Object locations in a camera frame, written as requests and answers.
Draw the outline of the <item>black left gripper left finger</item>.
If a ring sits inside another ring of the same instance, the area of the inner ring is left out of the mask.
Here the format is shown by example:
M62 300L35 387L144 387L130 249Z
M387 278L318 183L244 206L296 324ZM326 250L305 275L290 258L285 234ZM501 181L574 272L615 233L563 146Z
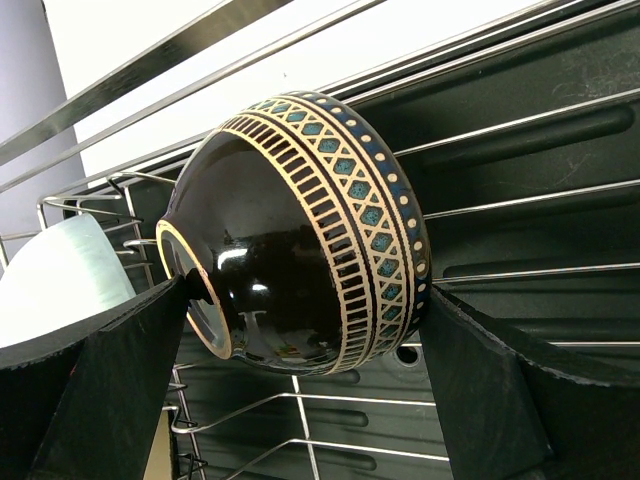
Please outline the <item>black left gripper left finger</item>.
M187 306L175 277L3 348L2 478L142 478Z

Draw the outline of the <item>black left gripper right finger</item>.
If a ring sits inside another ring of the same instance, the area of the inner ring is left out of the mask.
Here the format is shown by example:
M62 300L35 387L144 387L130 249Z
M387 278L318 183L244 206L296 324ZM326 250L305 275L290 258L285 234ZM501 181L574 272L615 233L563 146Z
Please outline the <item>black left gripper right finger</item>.
M456 479L636 479L639 374L434 287L420 335Z

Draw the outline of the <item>white round bowl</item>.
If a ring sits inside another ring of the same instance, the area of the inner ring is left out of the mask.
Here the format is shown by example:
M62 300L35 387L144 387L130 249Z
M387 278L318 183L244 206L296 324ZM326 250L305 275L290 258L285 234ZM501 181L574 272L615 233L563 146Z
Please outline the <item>white round bowl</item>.
M53 332L135 295L95 218L66 219L29 240L3 273L1 346Z

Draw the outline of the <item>black patterned bowl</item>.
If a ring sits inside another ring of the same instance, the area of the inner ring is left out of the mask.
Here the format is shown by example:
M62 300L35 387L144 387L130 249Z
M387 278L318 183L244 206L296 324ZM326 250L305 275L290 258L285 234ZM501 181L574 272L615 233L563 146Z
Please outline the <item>black patterned bowl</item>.
M391 149L315 91L259 101L192 153L156 225L168 276L195 284L207 349L327 375L400 346L429 303L423 213Z

